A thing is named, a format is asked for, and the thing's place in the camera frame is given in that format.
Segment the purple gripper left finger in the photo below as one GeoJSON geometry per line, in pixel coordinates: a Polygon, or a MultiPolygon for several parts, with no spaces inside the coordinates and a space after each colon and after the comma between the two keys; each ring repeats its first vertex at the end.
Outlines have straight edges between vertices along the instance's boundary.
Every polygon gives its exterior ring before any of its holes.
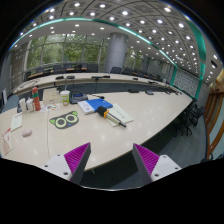
{"type": "Polygon", "coordinates": [[[72,183],[79,184],[89,156],[91,144],[81,145],[66,154],[57,154],[43,165],[43,169],[72,183]]]}

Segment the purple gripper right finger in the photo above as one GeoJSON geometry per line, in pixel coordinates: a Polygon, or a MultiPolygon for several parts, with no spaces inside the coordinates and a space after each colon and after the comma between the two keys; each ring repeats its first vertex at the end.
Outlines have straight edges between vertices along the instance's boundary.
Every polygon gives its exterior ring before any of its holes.
{"type": "Polygon", "coordinates": [[[133,144],[132,154],[144,185],[181,170],[168,155],[158,155],[138,144],[133,144]]]}

